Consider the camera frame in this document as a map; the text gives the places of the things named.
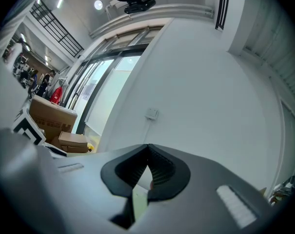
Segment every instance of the window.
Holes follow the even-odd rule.
[[[116,68],[110,72],[105,83],[96,95],[94,106],[91,108],[89,117],[86,121],[88,127],[84,132],[85,134],[87,134],[87,132],[91,134],[88,137],[96,139],[97,146],[119,93],[139,58],[140,56],[122,58]]]
[[[94,56],[96,53],[100,53],[107,46],[108,43],[109,43],[108,40],[104,40],[87,56],[85,60],[88,60],[90,57]]]
[[[102,61],[97,67],[96,64],[92,66],[92,69],[89,71],[88,77],[85,78],[85,82],[82,84],[80,88],[78,87],[78,96],[77,100],[73,103],[72,109],[77,113],[77,119],[72,129],[72,133],[76,133],[79,121],[81,119],[84,108],[95,89],[98,81],[101,79],[105,71],[108,69],[110,64],[112,64],[113,59]]]
[[[156,30],[151,30],[146,37],[144,37],[143,39],[141,39],[139,41],[139,44],[146,44],[146,43],[150,43],[155,36],[159,33],[160,29],[156,29]]]
[[[138,32],[120,36],[112,45],[112,49],[126,47],[138,35]]]

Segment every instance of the person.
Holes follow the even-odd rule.
[[[19,82],[22,82],[24,79],[28,80],[28,72],[26,70],[22,70],[20,73]]]
[[[17,59],[17,57],[19,57],[19,55],[22,52],[23,42],[24,42],[23,39],[20,38],[18,42],[15,43],[15,45],[10,49],[10,53],[8,54],[8,57],[6,59],[7,61],[6,67],[10,72],[13,71],[15,60]]]
[[[54,77],[55,76],[55,71],[51,70],[50,73],[48,73],[42,81],[42,84],[40,85],[40,88],[37,91],[37,96],[43,97],[43,94],[45,92],[46,87],[49,84],[50,76]]]
[[[29,86],[29,89],[28,89],[28,98],[31,99],[32,98],[32,90],[35,89],[36,85],[37,85],[37,73],[38,73],[38,70],[35,70],[32,74],[32,78],[34,79],[32,84]]]

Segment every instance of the cardboard box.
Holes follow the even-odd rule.
[[[65,152],[67,152],[67,146],[61,146],[61,149]]]
[[[28,137],[35,145],[42,145],[45,142],[45,136],[30,117],[25,107],[17,114],[12,130],[15,133]]]
[[[74,153],[74,154],[81,154],[81,153],[87,153],[88,147],[74,147],[74,146],[67,146],[66,147],[66,152],[67,153]]]
[[[64,149],[62,148],[62,146],[60,145],[60,143],[59,143],[59,137],[57,137],[57,136],[53,138],[53,140],[51,141],[51,144],[52,144],[53,146],[55,146],[55,147],[61,149],[61,150],[64,150]]]
[[[60,133],[71,132],[77,113],[49,102],[39,96],[34,96],[29,114],[35,123],[45,131],[46,142],[51,143]]]
[[[67,157],[77,157],[77,156],[85,156],[96,154],[94,151],[88,151],[87,153],[67,153]]]
[[[84,135],[61,132],[59,143],[61,146],[84,147],[88,149],[88,141]]]

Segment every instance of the glass door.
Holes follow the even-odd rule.
[[[91,72],[96,68],[97,62],[96,63],[91,63],[88,65],[88,67],[86,68],[86,70],[83,72],[83,74],[80,76],[75,90],[72,93],[69,101],[69,109],[73,109],[74,105],[76,104],[76,101],[79,97],[79,90],[81,89],[81,87],[83,87],[83,85],[85,84],[85,82],[88,80],[88,77],[90,76]]]
[[[81,115],[90,98],[90,95],[92,94],[93,90],[98,84],[98,81],[101,79],[105,71],[108,69],[110,64],[112,64],[113,60],[114,59],[104,60],[99,62],[98,64],[93,64],[93,66],[90,67],[90,70],[81,80],[80,85],[77,86],[76,98],[72,100],[72,104],[70,106],[70,108],[75,110],[78,115],[72,129],[72,133],[76,133]]]
[[[92,140],[95,149],[98,147],[100,137],[119,93],[139,58],[140,56],[122,58],[116,68],[110,72],[96,95],[84,131],[84,134]]]

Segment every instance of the ceiling light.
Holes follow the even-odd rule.
[[[20,34],[20,36],[21,36],[22,40],[23,40],[24,42],[26,42],[26,38],[25,38],[25,36],[24,36],[22,33]]]
[[[97,9],[97,10],[100,10],[103,8],[103,3],[100,1],[100,0],[96,0],[95,3],[94,3],[94,7]]]
[[[62,2],[63,2],[63,0],[59,0],[58,5],[57,5],[57,8],[60,7],[60,5],[61,5]]]

